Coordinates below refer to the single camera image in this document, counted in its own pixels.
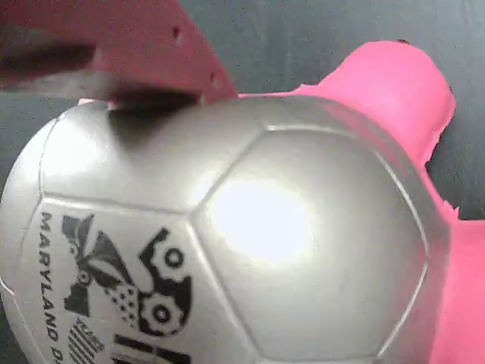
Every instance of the printed logo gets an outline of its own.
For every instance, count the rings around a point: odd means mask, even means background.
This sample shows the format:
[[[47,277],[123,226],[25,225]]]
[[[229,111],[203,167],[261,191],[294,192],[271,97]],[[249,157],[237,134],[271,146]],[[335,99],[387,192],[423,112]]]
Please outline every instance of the printed logo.
[[[52,246],[51,246],[51,220],[52,214],[42,212],[42,222],[39,234],[39,264],[40,264],[40,293],[42,295],[42,309],[44,311],[44,322],[47,336],[50,339],[50,349],[54,364],[64,362],[64,352],[58,347],[59,331],[57,316],[55,314],[55,301],[52,299],[54,288],[52,286]]]
[[[126,354],[126,348],[129,347],[132,350],[139,351],[141,353],[147,353],[153,356],[153,363],[167,362],[170,364],[190,364],[190,356],[177,353],[172,350],[162,349],[161,347],[153,346],[147,343],[142,343],[140,341],[131,339],[129,337],[124,337],[121,335],[116,335],[114,337],[114,352],[111,355],[111,360],[114,364],[146,364],[146,361],[133,358]]]
[[[105,349],[99,339],[79,318],[67,334],[69,356],[75,364],[95,364],[96,354]]]
[[[170,231],[162,228],[139,254],[153,280],[153,290],[146,292],[134,284],[120,253],[104,231],[97,231],[94,247],[86,251],[93,219],[94,215],[83,220],[65,215],[62,221],[62,232],[78,270],[70,296],[64,299],[64,308],[90,317],[89,288],[97,284],[131,328],[156,337],[182,330],[191,307],[192,278],[183,268],[183,251],[170,242]]]

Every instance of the ball panel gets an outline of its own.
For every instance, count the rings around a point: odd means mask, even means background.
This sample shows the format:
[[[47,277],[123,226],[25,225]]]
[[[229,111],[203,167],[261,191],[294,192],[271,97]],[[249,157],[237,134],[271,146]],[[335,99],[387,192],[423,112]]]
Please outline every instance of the ball panel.
[[[444,268],[448,261],[449,226],[439,213],[421,175],[416,171],[398,141],[394,140],[385,130],[363,115],[356,115],[354,119],[348,123],[359,132],[364,143],[377,150],[395,179],[399,181],[397,183],[409,195],[408,202],[412,204],[427,237],[428,256],[438,262],[436,266]]]
[[[434,243],[441,243],[443,246],[447,244],[446,241]],[[430,348],[433,346],[436,332],[436,314],[439,312],[437,307],[440,307],[445,278],[446,267],[443,262],[439,259],[430,259],[427,274],[415,304],[394,340],[387,348],[383,348],[385,350],[380,355],[382,363],[429,361]]]
[[[0,276],[14,289],[23,235],[40,200],[39,165],[55,121],[45,125],[25,146],[14,164],[0,202]]]
[[[281,362],[281,361],[272,361],[272,360],[263,359],[262,361],[258,362],[258,364],[294,364],[294,362]],[[335,362],[333,360],[323,361],[323,362],[320,362],[320,361],[298,362],[298,364],[377,364],[377,362],[375,361],[374,357],[370,357],[370,358],[361,358],[361,359],[339,360],[338,362]]]
[[[20,310],[47,358],[52,347],[64,357],[78,353],[71,346],[86,327],[102,349],[85,354],[100,364],[148,360],[139,349],[147,345],[181,363],[255,361],[193,229],[178,215],[44,198],[17,282]]]
[[[274,106],[271,118],[264,120],[269,130],[326,130],[331,133],[354,134],[349,127],[350,123],[346,121],[362,118],[338,102],[316,97],[274,98],[270,105]]]
[[[196,221],[264,355],[281,360],[377,354],[425,262],[380,161],[325,133],[269,133]]]
[[[20,344],[25,357],[33,364],[45,364],[45,358],[42,356],[39,347],[36,345],[36,342],[29,331],[30,328],[20,313],[15,300],[15,295],[13,295],[12,292],[5,287],[5,285],[0,284],[0,296],[2,297],[3,306],[10,328],[14,333],[17,342]]]
[[[67,111],[46,147],[45,192],[186,212],[263,131],[261,100],[156,115]]]

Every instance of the pink plastic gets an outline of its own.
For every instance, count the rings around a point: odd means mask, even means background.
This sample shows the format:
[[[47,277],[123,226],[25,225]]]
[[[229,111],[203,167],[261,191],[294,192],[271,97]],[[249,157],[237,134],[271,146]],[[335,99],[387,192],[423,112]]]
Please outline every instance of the pink plastic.
[[[176,0],[10,0],[2,2],[0,29],[2,24],[94,45],[96,52],[84,71],[193,93],[204,102],[237,97],[217,56]]]
[[[289,93],[333,99],[362,112],[408,153],[451,227],[451,255],[431,364],[485,363],[485,221],[460,221],[426,172],[440,134],[455,110],[445,78],[420,49],[371,42],[354,51],[317,86]]]

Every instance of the black printed design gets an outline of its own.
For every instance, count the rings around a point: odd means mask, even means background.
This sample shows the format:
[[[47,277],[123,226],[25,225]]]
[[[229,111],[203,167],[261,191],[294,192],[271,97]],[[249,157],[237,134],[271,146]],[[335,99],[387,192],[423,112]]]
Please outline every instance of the black printed design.
[[[192,299],[192,278],[183,268],[185,255],[162,228],[139,254],[153,280],[153,290],[141,291],[133,282],[117,248],[98,231],[92,251],[86,251],[94,215],[84,220],[64,216],[62,232],[78,267],[77,279],[64,300],[66,310],[90,316],[89,287],[104,288],[117,314],[131,328],[152,336],[176,334],[186,324]]]
[[[67,334],[69,356],[75,364],[95,364],[96,354],[105,349],[87,325],[77,319]]]
[[[170,364],[190,364],[190,356],[178,353],[176,351],[163,349],[161,347],[152,346],[151,344],[142,343],[131,339],[129,337],[124,337],[121,335],[115,335],[114,337],[114,351],[111,354],[111,360],[114,364],[144,364],[144,361],[140,361],[137,358],[130,357],[126,354],[125,347],[129,347],[132,350],[136,350],[142,353],[152,354],[157,358],[163,359],[164,362],[169,362]]]

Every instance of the silver soccer ball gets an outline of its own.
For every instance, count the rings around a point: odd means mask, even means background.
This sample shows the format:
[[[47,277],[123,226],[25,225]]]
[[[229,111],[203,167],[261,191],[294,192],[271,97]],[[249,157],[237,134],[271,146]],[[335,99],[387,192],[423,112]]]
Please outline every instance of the silver soccer ball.
[[[448,231],[399,145],[338,103],[93,102],[20,155],[0,244],[32,364],[417,364]]]

